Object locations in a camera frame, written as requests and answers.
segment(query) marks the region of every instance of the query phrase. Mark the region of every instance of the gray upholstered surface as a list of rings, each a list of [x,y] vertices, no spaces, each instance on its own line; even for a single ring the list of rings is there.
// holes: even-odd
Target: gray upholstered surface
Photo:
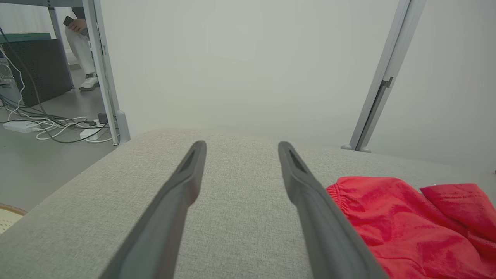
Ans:
[[[175,278],[311,278],[300,223],[281,178],[277,140],[159,130],[82,172],[0,236],[0,278],[97,278],[189,146],[207,142]],[[496,175],[294,144],[324,185],[393,176],[415,188],[473,182],[496,197]]]

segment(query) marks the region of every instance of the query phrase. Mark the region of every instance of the red cloth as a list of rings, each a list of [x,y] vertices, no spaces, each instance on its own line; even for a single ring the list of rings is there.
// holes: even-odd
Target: red cloth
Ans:
[[[344,177],[327,188],[391,278],[496,278],[496,210],[475,184],[420,189]]]

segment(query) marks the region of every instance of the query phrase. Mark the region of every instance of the cable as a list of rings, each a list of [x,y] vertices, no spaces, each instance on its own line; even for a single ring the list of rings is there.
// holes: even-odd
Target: cable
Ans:
[[[14,120],[9,120],[9,121],[5,121],[5,122],[0,122],[0,124],[9,123],[9,122],[12,122],[12,121],[26,121],[26,122],[34,122],[34,123],[37,123],[36,121],[31,121],[31,120],[14,119]]]
[[[52,121],[52,123],[51,123],[51,124],[52,124],[52,126],[51,126],[51,127],[54,127],[54,126],[56,126],[56,125],[59,125],[59,126],[64,127],[64,128],[62,129],[62,131],[63,131],[63,130],[65,130],[65,129],[66,129],[67,127],[69,127],[70,125],[72,125],[72,123],[63,124],[63,123],[61,123],[61,122],[57,121],[57,119],[56,119],[55,117],[53,117],[52,115],[49,115],[49,114],[45,111],[45,108],[43,108],[43,106],[42,106],[42,104],[41,104],[40,94],[38,93],[38,88],[36,87],[36,84],[35,84],[35,82],[34,82],[33,76],[31,75],[31,72],[30,72],[30,71],[29,71],[29,69],[27,68],[26,64],[24,64],[24,62],[22,61],[21,57],[19,57],[19,55],[17,54],[17,52],[15,51],[15,49],[11,46],[10,42],[8,41],[8,39],[7,39],[7,37],[5,36],[5,34],[4,34],[4,32],[3,32],[3,30],[2,30],[2,28],[1,28],[1,27],[0,27],[0,33],[2,34],[3,38],[5,39],[5,42],[7,43],[8,47],[10,48],[10,50],[12,50],[12,53],[13,53],[13,54],[15,55],[15,57],[19,60],[19,62],[21,63],[22,67],[26,70],[26,73],[27,73],[27,75],[28,75],[29,79],[31,80],[31,83],[33,84],[33,88],[34,88],[34,91],[35,91],[36,99],[38,100],[38,104],[40,105],[41,112],[43,112],[44,116],[46,116],[46,117],[48,118],[48,119],[45,119],[45,120],[47,120],[47,121]],[[12,113],[16,113],[16,111],[19,109],[19,107],[20,107],[20,101],[18,102],[18,106],[17,106],[17,108],[16,108],[14,111],[9,110],[9,111],[11,112],[10,114],[12,114]],[[25,115],[25,116],[26,116],[26,117],[28,117],[28,118],[35,119],[35,118],[30,117],[30,116],[28,116],[28,115],[26,115],[26,114],[24,114],[24,113],[22,113],[22,114],[23,114],[23,115]],[[83,128],[83,129],[92,129],[91,127],[84,127],[84,126],[81,126],[81,125],[79,125],[79,123],[76,123],[76,122],[74,122],[74,125],[79,126],[78,128]],[[78,142],[78,141],[86,140],[86,139],[88,139],[88,138],[92,137],[93,135],[96,135],[99,131],[103,130],[103,129],[105,128],[105,126],[106,126],[106,125],[104,125],[104,126],[103,126],[102,128],[100,128],[97,132],[95,132],[94,134],[92,134],[92,135],[90,135],[90,136],[88,136],[88,137],[86,137],[86,138],[83,138],[83,139],[78,139],[78,140],[73,140],[73,141],[60,141],[60,140],[58,140],[58,139],[55,139],[55,137],[54,137],[54,136],[52,136],[52,135],[49,133],[49,131],[50,131],[50,128],[51,128],[51,127],[49,127],[48,129],[43,128],[43,131],[42,131],[41,133],[39,133],[39,134],[36,136],[36,138],[37,138],[37,139],[40,139],[38,136],[39,136],[40,134],[42,134],[42,133],[46,133],[46,134],[47,134],[47,135],[48,135],[48,136],[49,136],[52,140],[54,140],[54,141],[56,141],[56,142],[59,142],[59,143],[74,143],[74,142]]]
[[[21,71],[14,65],[14,63],[12,63],[12,61],[10,60],[10,58],[5,54],[5,52],[3,52],[3,49],[2,48],[0,48],[0,52],[3,54],[3,57],[7,58],[7,60],[9,61],[9,63],[12,65],[12,67],[14,67],[14,69],[16,69],[19,72],[19,77],[20,77],[21,83],[22,83],[22,88],[19,91],[19,94],[20,94],[21,98],[17,102],[17,108],[14,111],[11,111],[11,113],[7,117],[7,120],[10,120],[10,116],[12,115],[12,113],[14,113],[15,111],[17,111],[19,109],[19,107],[21,106],[22,91],[26,88],[26,85],[24,84],[24,81],[22,80],[22,73],[21,73]]]

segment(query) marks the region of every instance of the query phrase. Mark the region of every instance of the gray metal frame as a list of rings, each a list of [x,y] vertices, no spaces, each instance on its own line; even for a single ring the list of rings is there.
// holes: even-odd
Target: gray metal frame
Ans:
[[[117,123],[119,124],[119,134],[120,134],[120,143],[125,143],[131,140],[131,136],[129,133],[129,127],[127,126],[127,119],[124,111],[119,109],[119,101],[117,99],[116,86],[114,83],[114,76],[112,74],[112,66],[110,63],[110,54],[109,48],[107,44],[107,35],[105,34],[105,25],[103,21],[103,13],[102,13],[102,4],[100,0],[95,1],[95,12],[98,23],[98,30],[100,31],[100,39],[102,43],[103,49],[103,62],[104,62],[104,70],[107,78],[108,91],[112,106],[112,111],[115,113],[117,118]]]
[[[107,76],[104,71],[103,65],[103,52],[102,44],[100,42],[100,32],[98,31],[98,24],[96,21],[96,11],[94,0],[83,0],[84,15],[86,17],[86,24],[88,25],[88,35],[90,37],[91,46],[93,47],[93,60],[95,61],[96,73],[98,81],[100,82],[100,91],[102,93],[103,105],[107,113],[107,120],[109,121],[110,134],[112,136],[112,144],[118,145],[119,139],[117,136],[116,123],[114,121],[114,113],[112,109],[112,102],[110,100]]]
[[[426,0],[399,1],[357,125],[350,143],[342,149],[370,152],[367,144],[398,76],[425,3]]]

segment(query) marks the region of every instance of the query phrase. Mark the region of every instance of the person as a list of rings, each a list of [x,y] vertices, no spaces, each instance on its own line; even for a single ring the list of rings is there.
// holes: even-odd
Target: person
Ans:
[[[85,36],[81,34],[88,26],[86,25],[83,8],[72,8],[72,12],[74,12],[77,19],[65,28],[65,35],[67,36],[67,41],[69,42],[72,53],[76,56],[81,69],[86,75],[86,79],[79,87],[79,90],[91,91],[100,86],[100,83],[98,82],[95,64],[88,44],[89,37],[88,35]]]

